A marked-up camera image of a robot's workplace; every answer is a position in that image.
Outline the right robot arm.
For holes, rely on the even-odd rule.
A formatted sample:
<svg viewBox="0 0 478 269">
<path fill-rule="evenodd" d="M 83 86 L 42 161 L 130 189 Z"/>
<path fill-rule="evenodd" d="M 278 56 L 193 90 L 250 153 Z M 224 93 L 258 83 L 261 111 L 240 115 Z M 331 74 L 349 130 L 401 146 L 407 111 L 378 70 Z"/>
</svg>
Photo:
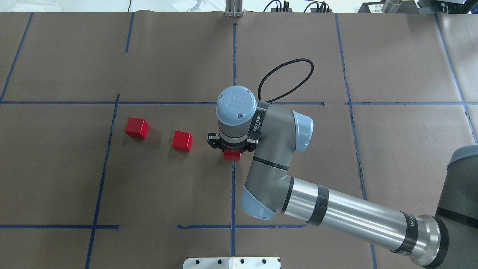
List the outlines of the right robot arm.
<svg viewBox="0 0 478 269">
<path fill-rule="evenodd" d="M 435 215 L 413 216 L 290 176 L 294 152 L 306 150 L 312 138 L 310 117 L 257 101 L 239 85 L 220 93 L 216 115 L 212 148 L 254 152 L 241 196 L 248 215 L 271 220 L 280 212 L 324 225 L 422 268 L 477 268 L 477 145 L 452 154 Z"/>
</svg>

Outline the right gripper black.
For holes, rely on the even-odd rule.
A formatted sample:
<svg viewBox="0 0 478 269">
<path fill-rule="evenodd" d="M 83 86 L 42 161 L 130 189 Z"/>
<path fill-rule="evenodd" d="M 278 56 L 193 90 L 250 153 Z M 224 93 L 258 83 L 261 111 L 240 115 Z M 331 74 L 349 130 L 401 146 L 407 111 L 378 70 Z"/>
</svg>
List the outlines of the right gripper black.
<svg viewBox="0 0 478 269">
<path fill-rule="evenodd" d="M 224 152 L 226 149 L 253 152 L 256 150 L 260 134 L 252 132 L 251 136 L 231 138 L 220 133 L 208 133 L 208 144 L 214 149 L 220 149 Z"/>
</svg>

